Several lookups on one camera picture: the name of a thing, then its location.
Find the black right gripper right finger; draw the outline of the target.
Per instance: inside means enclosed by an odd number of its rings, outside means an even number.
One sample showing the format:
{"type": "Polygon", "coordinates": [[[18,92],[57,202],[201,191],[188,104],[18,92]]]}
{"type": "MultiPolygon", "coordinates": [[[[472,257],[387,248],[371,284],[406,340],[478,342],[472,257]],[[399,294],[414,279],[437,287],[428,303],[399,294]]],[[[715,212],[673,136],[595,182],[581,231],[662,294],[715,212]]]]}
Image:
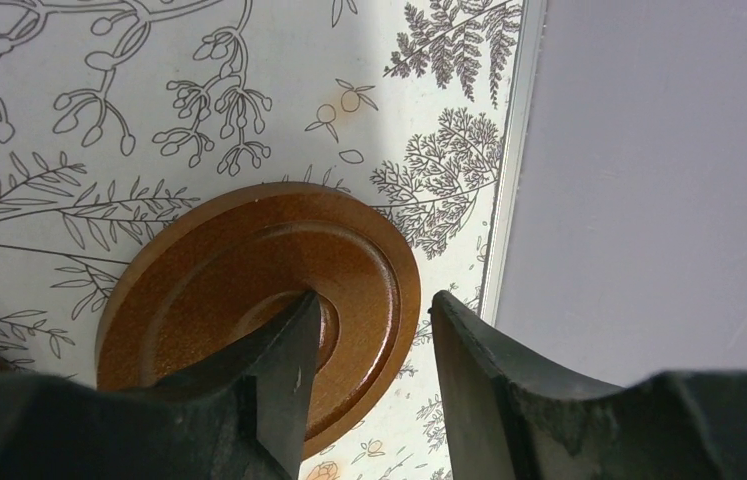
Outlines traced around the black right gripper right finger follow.
{"type": "Polygon", "coordinates": [[[456,479],[747,479],[747,370],[665,371],[616,386],[486,324],[430,309],[456,479]]]}

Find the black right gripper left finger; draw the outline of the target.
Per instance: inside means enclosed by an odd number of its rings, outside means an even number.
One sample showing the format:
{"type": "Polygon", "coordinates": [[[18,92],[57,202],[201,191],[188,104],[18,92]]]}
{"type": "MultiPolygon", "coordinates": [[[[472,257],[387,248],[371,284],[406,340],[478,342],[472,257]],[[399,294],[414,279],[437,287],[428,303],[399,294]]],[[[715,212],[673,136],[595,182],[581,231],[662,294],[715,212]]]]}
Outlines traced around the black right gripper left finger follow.
{"type": "Polygon", "coordinates": [[[0,479],[293,479],[320,329],[308,291],[149,387],[0,373],[0,479]]]}

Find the brown wooden coaster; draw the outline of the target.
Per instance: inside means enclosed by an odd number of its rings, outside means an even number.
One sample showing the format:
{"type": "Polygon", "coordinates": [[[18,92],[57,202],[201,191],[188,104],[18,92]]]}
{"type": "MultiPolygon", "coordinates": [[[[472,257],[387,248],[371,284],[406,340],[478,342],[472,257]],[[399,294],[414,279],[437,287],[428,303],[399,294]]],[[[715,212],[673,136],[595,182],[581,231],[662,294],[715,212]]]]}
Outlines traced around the brown wooden coaster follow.
{"type": "Polygon", "coordinates": [[[262,326],[307,290],[321,333],[303,447],[311,457],[367,415],[410,350],[421,309],[415,257],[353,196],[302,182],[220,195],[164,228],[102,314],[96,384],[147,386],[262,326]]]}

